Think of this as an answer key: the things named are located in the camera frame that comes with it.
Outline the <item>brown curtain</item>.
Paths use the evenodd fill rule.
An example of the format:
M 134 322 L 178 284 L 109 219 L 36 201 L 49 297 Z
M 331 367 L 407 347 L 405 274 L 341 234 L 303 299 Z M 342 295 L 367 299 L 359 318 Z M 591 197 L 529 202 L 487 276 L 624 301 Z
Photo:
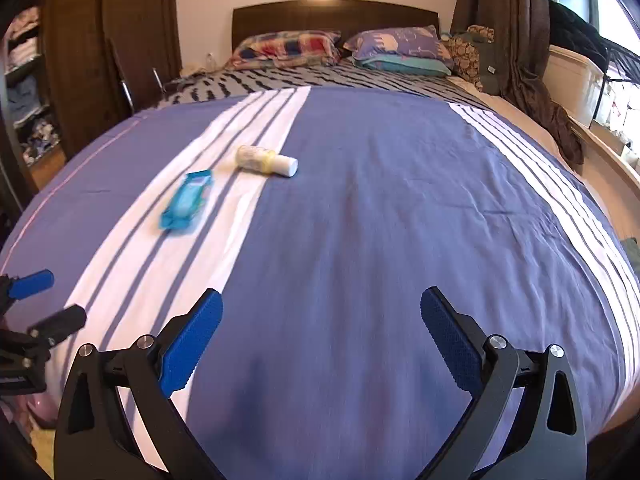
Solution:
M 572 168 L 582 166 L 582 144 L 562 106 L 544 84 L 550 47 L 548 0 L 457 0 L 451 29 L 471 25 L 495 32 L 500 96 L 546 129 Z

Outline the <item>black metal rack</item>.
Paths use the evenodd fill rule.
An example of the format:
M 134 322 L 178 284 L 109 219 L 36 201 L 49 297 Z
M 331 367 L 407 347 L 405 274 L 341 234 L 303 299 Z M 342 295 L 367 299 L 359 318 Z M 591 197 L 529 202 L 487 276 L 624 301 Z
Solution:
M 612 40 L 601 42 L 606 66 L 591 121 L 622 134 L 629 112 L 639 105 L 639 55 Z

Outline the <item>teal pillow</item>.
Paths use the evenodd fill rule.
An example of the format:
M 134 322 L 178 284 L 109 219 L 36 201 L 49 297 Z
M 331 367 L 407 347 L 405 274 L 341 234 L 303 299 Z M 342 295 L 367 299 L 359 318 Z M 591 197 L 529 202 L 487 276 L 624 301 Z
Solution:
M 382 70 L 398 74 L 434 77 L 451 75 L 451 70 L 442 61 L 432 58 L 409 58 L 402 55 L 379 54 L 363 60 L 352 58 L 352 64 L 368 70 Z

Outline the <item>yellow white plastic bottle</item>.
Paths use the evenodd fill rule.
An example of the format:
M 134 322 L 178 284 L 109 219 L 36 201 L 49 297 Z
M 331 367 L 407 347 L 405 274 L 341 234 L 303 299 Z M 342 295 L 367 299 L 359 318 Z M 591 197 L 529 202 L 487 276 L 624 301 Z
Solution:
M 236 151 L 235 163 L 258 174 L 277 174 L 286 178 L 294 177 L 298 169 L 296 158 L 255 145 L 241 145 Z

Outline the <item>dark wooden headboard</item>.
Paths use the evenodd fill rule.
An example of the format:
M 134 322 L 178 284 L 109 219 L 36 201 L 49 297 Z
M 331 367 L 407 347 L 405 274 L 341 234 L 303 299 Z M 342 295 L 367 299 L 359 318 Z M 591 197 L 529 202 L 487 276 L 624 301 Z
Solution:
M 334 30 L 345 41 L 365 30 L 433 25 L 435 11 L 369 0 L 288 0 L 242 6 L 232 11 L 231 50 L 250 36 L 281 30 Z

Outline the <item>blue snack wrapper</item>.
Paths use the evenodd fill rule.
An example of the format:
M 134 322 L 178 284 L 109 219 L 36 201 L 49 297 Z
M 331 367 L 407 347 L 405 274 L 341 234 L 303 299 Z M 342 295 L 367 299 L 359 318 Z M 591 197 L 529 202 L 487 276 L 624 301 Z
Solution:
M 160 215 L 163 231 L 191 232 L 201 219 L 214 184 L 210 169 L 189 172 Z

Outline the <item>black clothing pile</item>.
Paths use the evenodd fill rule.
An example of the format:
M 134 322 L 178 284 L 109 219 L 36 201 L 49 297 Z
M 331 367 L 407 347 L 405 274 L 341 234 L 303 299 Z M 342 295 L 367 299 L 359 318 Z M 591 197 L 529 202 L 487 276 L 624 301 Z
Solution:
M 561 3 L 549 0 L 550 44 L 589 58 L 602 73 L 608 69 L 608 50 L 592 25 Z

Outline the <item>blue white striped bedspread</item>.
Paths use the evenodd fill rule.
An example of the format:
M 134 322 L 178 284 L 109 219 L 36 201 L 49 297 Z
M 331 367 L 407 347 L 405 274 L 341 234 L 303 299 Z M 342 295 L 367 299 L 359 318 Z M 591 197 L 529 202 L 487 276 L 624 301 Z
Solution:
M 241 145 L 296 158 L 296 175 L 240 168 Z M 195 229 L 161 230 L 205 169 Z M 148 110 L 34 198 L 1 269 L 55 278 L 12 327 L 87 312 L 48 363 L 54 398 L 81 344 L 126 348 L 218 290 L 221 323 L 174 402 L 230 479 L 414 478 L 469 403 L 422 322 L 430 286 L 514 346 L 562 346 L 588 437 L 639 385 L 620 239 L 548 133 L 503 101 L 338 86 Z

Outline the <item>red blue plaid pillow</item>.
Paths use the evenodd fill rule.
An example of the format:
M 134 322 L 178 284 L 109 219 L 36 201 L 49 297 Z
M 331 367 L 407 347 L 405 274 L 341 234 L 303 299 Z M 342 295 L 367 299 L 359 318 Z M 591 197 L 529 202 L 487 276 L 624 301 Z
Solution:
M 263 70 L 300 66 L 335 65 L 339 32 L 284 30 L 250 36 L 241 41 L 229 58 L 229 70 Z

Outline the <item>dark wooden wardrobe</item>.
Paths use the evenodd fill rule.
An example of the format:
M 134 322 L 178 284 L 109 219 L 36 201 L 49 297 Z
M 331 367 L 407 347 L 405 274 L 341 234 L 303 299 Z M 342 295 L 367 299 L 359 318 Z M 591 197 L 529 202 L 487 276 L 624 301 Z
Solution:
M 176 0 L 1 0 L 1 53 L 17 15 L 40 11 L 30 67 L 43 76 L 40 102 L 73 157 L 136 110 L 160 99 L 180 70 Z

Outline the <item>purple patterned pillow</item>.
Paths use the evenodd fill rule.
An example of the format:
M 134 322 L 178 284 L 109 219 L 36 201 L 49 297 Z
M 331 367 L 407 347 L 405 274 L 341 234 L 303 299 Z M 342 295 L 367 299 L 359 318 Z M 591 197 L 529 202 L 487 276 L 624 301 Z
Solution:
M 454 61 L 440 41 L 434 25 L 366 30 L 349 38 L 343 48 L 358 61 L 389 54 L 429 58 L 443 62 L 448 68 L 454 67 Z

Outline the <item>brown patterned cushion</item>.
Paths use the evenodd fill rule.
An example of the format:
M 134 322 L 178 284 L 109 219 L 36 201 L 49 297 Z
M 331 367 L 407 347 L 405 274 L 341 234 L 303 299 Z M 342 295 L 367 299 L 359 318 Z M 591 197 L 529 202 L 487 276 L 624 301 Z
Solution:
M 500 92 L 495 31 L 492 28 L 471 25 L 465 32 L 449 36 L 445 44 L 458 77 L 479 92 L 492 96 Z

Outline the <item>white storage box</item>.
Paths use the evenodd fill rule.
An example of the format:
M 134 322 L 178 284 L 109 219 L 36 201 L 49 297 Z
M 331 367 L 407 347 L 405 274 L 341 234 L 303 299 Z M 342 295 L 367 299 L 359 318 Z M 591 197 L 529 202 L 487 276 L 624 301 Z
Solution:
M 550 46 L 542 81 L 551 99 L 561 105 L 570 118 L 590 126 L 603 84 L 603 72 L 590 58 Z

